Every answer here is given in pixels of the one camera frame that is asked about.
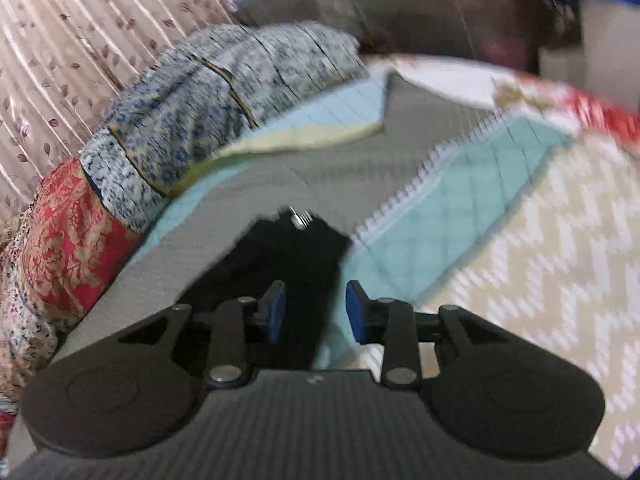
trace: leaf pattern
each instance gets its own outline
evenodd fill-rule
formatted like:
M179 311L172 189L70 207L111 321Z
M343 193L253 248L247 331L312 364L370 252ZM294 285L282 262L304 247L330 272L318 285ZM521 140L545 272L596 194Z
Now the leaf pattern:
M100 125L102 105L153 65L161 52L174 47L181 36L177 30L191 34L217 20L194 0L157 0L149 13L139 4L144 1L110 0L105 9L104 0L97 0L98 7L82 10L72 0L10 0L16 14L9 25L17 34L28 32L28 38L24 62L10 48L0 60L0 115L4 119L4 123L0 119L0 144L5 142L12 154L1 164L7 174L20 174L18 181L24 186L20 192L33 192L35 168L42 172L68 157L66 150L58 149L62 146L56 136L76 154L82 140L71 130L87 139ZM211 1L215 7L216 0ZM219 16L228 22L224 11ZM39 96L64 111L50 108ZM0 208L6 207L4 197L8 196L18 210L24 201L5 179L0 175Z

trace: red cloth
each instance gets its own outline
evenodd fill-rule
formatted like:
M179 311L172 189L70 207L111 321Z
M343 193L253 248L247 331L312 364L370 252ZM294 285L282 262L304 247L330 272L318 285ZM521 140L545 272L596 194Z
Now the red cloth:
M24 276L58 314L82 317L139 240L102 206L75 157L42 181L22 253Z
M640 114L627 112L605 99L573 90L560 103L585 126L601 130L627 146L640 141Z

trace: pink curtain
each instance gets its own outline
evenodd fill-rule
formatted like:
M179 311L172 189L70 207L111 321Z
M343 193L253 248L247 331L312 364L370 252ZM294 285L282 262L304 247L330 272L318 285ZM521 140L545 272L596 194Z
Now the pink curtain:
M160 52L229 22L219 0L0 0L0 228Z

